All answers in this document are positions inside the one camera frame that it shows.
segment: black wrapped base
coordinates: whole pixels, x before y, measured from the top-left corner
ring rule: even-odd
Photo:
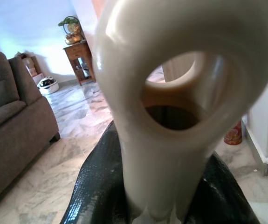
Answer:
[[[217,154],[209,160],[185,224],[258,224],[236,180]],[[84,162],[61,224],[128,224],[121,149],[111,123]]]

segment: red canister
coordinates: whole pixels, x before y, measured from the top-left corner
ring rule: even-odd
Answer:
[[[241,134],[241,120],[237,125],[229,130],[229,132],[224,137],[224,142],[231,146],[236,146],[242,141]]]

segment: marble floor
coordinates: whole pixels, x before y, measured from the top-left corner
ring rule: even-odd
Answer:
[[[163,82],[158,68],[150,80]],[[71,84],[47,97],[62,139],[16,181],[0,201],[0,224],[58,224],[67,208],[81,165],[93,150],[111,113],[95,83]],[[230,167],[262,224],[268,224],[268,178],[258,170],[247,142],[217,152]]]

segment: wooden side table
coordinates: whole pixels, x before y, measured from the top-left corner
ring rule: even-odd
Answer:
[[[89,81],[96,81],[92,68],[92,56],[86,40],[75,43],[64,48],[65,53],[69,58],[69,62],[74,70],[80,85]]]

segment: abstract sculpture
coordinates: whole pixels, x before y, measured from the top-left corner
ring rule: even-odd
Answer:
[[[191,51],[183,77],[146,81]],[[214,147],[268,82],[268,0],[110,0],[93,57],[131,223],[180,224]]]

